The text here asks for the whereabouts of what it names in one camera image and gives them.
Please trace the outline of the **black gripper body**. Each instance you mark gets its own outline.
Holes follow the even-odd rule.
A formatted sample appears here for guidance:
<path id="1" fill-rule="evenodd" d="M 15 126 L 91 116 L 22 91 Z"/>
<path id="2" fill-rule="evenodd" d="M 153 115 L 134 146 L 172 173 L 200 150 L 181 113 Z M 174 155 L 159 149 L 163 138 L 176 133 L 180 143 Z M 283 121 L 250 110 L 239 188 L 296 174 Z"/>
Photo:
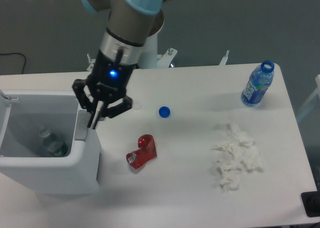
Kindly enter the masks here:
<path id="1" fill-rule="evenodd" d="M 123 57 L 122 49 L 116 52 L 115 60 L 98 52 L 92 73 L 86 79 L 86 85 L 94 99 L 111 104 L 126 96 L 127 84 L 135 65 L 122 64 Z"/>

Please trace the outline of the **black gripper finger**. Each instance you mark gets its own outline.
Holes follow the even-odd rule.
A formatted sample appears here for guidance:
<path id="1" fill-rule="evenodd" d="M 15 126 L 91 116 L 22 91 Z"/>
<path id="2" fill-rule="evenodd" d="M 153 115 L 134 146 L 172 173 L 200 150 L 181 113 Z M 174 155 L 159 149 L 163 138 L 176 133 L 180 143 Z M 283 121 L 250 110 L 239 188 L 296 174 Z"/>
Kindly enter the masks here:
<path id="1" fill-rule="evenodd" d="M 97 123 L 100 118 L 100 113 L 97 111 L 98 103 L 101 101 L 102 91 L 98 87 L 95 89 L 93 101 L 91 102 L 85 93 L 85 87 L 87 86 L 86 79 L 76 79 L 72 84 L 72 89 L 76 95 L 76 98 L 82 109 L 85 109 L 89 114 L 90 118 L 87 127 L 95 130 Z"/>
<path id="2" fill-rule="evenodd" d="M 103 103 L 99 111 L 98 119 L 102 120 L 105 117 L 114 118 L 130 110 L 132 108 L 132 104 L 133 100 L 128 96 L 125 96 L 120 104 L 113 107 L 108 107 L 106 103 Z"/>

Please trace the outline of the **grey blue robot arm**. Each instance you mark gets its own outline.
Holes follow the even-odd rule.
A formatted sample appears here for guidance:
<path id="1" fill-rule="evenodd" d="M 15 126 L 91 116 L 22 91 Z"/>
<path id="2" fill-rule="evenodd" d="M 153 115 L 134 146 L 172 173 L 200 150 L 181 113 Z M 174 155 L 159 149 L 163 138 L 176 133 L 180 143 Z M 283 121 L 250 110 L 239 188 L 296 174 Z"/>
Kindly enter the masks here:
<path id="1" fill-rule="evenodd" d="M 132 108 L 127 84 L 161 12 L 168 0 L 81 0 L 93 11 L 110 9 L 94 67 L 86 79 L 76 79 L 72 88 L 82 109 L 90 114 L 87 127 L 99 119 L 113 118 Z"/>

